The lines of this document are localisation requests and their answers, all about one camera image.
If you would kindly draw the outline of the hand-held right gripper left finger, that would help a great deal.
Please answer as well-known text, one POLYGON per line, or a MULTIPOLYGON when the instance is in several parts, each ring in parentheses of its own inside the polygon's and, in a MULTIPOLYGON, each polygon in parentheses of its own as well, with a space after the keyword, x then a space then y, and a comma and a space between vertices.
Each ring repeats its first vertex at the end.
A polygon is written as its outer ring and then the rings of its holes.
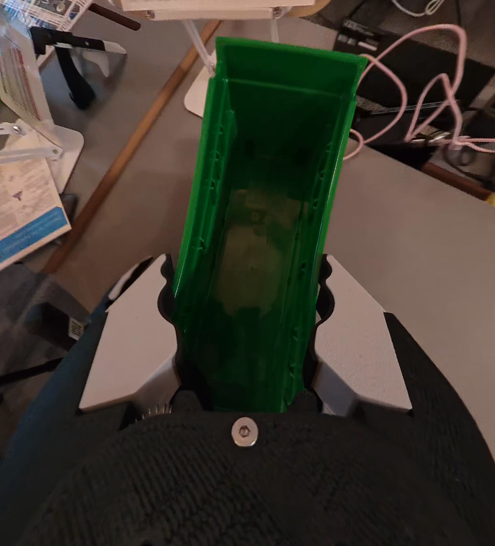
POLYGON ((171 256, 160 255, 105 311, 80 410, 128 402, 138 412, 171 411, 180 386, 173 277, 171 256))

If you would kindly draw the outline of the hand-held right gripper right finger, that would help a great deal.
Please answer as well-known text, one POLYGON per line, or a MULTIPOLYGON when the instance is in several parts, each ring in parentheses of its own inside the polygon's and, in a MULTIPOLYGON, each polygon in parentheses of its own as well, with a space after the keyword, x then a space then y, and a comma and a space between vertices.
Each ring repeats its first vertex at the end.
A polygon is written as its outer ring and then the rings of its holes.
POLYGON ((322 259, 316 309, 305 384, 323 413, 348 416, 359 403, 408 413, 412 403, 385 310, 331 255, 322 259))

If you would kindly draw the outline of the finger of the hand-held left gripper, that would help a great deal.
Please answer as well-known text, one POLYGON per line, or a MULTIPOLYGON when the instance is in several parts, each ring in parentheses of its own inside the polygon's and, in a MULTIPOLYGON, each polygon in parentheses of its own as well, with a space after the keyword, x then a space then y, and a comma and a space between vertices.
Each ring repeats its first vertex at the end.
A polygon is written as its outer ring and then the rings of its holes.
POLYGON ((104 298, 104 309, 107 310, 112 303, 128 290, 128 288, 142 276, 154 260, 154 257, 147 257, 124 273, 107 292, 107 295, 104 298))

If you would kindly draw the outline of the green plastic bin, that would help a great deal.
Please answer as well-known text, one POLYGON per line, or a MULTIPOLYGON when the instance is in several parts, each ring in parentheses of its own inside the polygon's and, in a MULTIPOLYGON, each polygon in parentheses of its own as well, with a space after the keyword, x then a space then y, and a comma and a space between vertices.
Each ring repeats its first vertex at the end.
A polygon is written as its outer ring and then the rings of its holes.
POLYGON ((367 59, 218 37, 174 278, 182 358, 222 412, 305 389, 319 271, 367 59))

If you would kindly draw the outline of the black office chair base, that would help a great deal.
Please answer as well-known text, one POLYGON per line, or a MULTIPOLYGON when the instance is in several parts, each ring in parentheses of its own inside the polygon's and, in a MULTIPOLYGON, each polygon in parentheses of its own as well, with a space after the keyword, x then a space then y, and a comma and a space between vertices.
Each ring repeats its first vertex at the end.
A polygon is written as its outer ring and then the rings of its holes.
POLYGON ((61 361, 62 358, 52 359, 45 362, 44 364, 0 375, 0 404, 3 402, 4 398, 3 393, 1 392, 3 387, 6 387, 13 383, 18 383, 24 380, 31 379, 44 373, 54 372, 58 365, 61 363, 61 361))

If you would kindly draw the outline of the printed sheet with blue band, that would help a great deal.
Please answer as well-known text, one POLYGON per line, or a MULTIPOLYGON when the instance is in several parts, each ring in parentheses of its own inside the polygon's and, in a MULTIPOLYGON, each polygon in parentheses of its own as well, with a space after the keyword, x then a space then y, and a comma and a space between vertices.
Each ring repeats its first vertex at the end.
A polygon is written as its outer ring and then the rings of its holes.
POLYGON ((71 228, 45 159, 0 165, 0 271, 71 228))

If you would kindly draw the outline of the white document stand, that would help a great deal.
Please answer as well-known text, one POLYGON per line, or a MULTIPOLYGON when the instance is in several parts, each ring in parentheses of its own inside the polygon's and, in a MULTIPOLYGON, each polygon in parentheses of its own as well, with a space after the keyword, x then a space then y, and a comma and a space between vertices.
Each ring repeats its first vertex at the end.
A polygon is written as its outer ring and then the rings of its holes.
POLYGON ((0 166, 26 160, 46 160, 56 189, 61 195, 84 146, 83 136, 74 130, 54 126, 58 144, 30 127, 25 121, 0 123, 0 136, 8 140, 0 150, 0 166))
POLYGON ((203 62, 203 69, 184 98, 186 110, 203 117, 210 79, 215 76, 217 52, 209 52, 196 26, 197 20, 269 20, 271 39, 278 41, 276 20, 293 7, 293 1, 118 1, 123 11, 138 12, 151 21, 180 21, 203 62))

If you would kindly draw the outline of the black clamp stand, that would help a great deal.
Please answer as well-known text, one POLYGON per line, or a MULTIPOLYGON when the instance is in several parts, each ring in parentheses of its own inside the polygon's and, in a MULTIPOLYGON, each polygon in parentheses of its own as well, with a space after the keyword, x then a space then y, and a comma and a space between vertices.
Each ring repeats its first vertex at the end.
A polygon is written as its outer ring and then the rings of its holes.
POLYGON ((78 50, 84 58, 99 65, 105 76, 109 75, 108 54, 127 54, 127 51, 115 42, 79 37, 71 32, 46 27, 31 26, 30 36, 37 56, 45 55, 47 47, 54 48, 62 75, 69 88, 70 98, 80 110, 88 109, 96 98, 96 94, 80 73, 71 51, 78 50))

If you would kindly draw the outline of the plastic-sleeved instruction sheet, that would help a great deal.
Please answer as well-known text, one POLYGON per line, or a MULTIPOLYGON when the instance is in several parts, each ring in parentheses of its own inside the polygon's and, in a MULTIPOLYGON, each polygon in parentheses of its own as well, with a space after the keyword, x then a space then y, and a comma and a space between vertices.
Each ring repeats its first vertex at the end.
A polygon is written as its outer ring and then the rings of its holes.
POLYGON ((0 99, 31 126, 54 127, 30 28, 1 3, 0 99))

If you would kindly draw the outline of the wood-edged side table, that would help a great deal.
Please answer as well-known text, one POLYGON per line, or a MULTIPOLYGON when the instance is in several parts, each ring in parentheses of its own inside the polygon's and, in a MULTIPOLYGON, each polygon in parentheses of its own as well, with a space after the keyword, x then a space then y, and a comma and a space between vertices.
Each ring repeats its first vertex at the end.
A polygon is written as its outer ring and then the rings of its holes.
MULTIPOLYGON (((81 213, 114 161, 142 123, 173 72, 190 50, 179 22, 143 22, 131 31, 88 13, 75 34, 119 43, 126 55, 110 53, 109 77, 80 58, 96 99, 79 110, 53 53, 42 71, 50 110, 59 126, 82 134, 84 146, 65 187, 81 213)), ((200 122, 184 111, 177 88, 153 123, 90 226, 57 272, 62 284, 111 281, 147 256, 169 253, 177 262, 192 184, 200 122)))

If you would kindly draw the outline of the black labelled box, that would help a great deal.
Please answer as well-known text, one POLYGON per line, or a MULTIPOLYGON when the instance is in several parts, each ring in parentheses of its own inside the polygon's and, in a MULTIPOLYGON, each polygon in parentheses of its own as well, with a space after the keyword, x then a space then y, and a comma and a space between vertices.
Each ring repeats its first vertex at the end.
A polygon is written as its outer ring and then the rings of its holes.
POLYGON ((350 18, 345 18, 337 31, 333 51, 378 56, 394 42, 394 37, 374 31, 350 18))

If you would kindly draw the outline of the wooden backing board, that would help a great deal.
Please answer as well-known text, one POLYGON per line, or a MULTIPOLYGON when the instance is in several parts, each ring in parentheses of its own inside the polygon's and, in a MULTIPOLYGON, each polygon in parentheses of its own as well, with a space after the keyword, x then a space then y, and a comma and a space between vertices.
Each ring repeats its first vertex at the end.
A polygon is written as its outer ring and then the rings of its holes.
POLYGON ((320 10, 325 8, 331 1, 315 1, 313 5, 299 5, 291 7, 291 9, 287 12, 286 17, 296 17, 296 18, 303 18, 303 17, 310 17, 313 15, 316 15, 320 10))

